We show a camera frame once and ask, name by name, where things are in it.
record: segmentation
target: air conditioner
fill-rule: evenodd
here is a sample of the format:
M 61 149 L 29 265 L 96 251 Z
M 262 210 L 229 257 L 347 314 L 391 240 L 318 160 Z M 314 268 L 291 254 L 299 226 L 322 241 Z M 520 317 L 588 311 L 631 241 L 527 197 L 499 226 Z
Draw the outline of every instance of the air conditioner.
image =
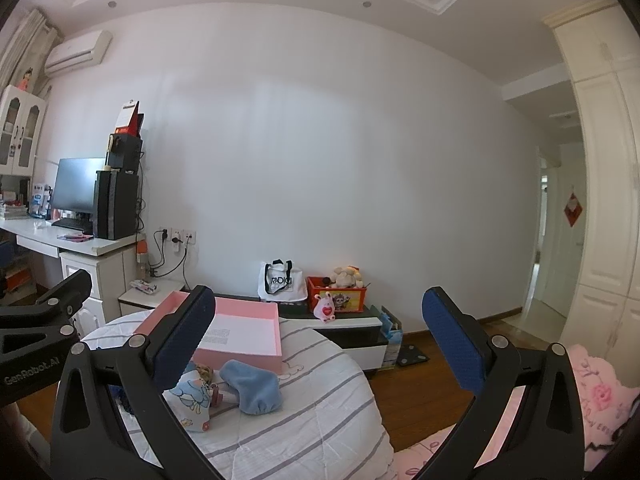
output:
M 60 75 L 77 68 L 100 64 L 112 35 L 106 30 L 96 30 L 65 41 L 55 47 L 44 65 L 47 76 Z

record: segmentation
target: white wardrobe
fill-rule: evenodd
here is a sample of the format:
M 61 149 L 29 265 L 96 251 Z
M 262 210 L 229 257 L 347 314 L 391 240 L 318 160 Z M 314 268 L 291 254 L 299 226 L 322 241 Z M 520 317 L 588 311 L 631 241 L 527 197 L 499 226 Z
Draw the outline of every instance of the white wardrobe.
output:
M 584 135 L 588 207 L 564 345 L 640 386 L 640 38 L 618 5 L 554 28 Z

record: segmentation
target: pink box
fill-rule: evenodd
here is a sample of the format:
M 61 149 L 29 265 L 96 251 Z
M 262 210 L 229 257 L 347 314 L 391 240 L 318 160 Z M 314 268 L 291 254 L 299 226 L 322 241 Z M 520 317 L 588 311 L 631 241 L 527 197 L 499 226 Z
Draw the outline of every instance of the pink box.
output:
M 169 294 L 134 333 L 149 335 L 163 316 L 178 310 L 188 295 L 188 292 L 177 291 Z M 193 360 L 220 370 L 231 359 L 282 373 L 276 303 L 216 298 L 216 315 L 198 344 Z

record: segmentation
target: white tote bag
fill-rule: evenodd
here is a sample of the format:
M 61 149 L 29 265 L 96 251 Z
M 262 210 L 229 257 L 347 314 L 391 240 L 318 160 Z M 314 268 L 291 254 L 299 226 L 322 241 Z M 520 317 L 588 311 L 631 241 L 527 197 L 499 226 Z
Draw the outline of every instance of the white tote bag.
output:
M 293 303 L 306 300 L 305 277 L 291 260 L 260 264 L 258 296 L 261 300 Z

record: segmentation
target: pink plush toy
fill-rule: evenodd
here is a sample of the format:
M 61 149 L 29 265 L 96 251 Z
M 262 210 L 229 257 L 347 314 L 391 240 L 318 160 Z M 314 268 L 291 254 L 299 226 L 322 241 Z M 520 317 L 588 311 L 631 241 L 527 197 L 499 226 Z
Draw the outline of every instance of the pink plush toy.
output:
M 314 308 L 314 316 L 322 319 L 322 321 L 326 323 L 335 319 L 335 305 L 331 293 L 326 292 L 325 295 L 326 296 L 322 298 L 320 294 L 316 294 L 315 298 L 318 300 L 318 304 Z

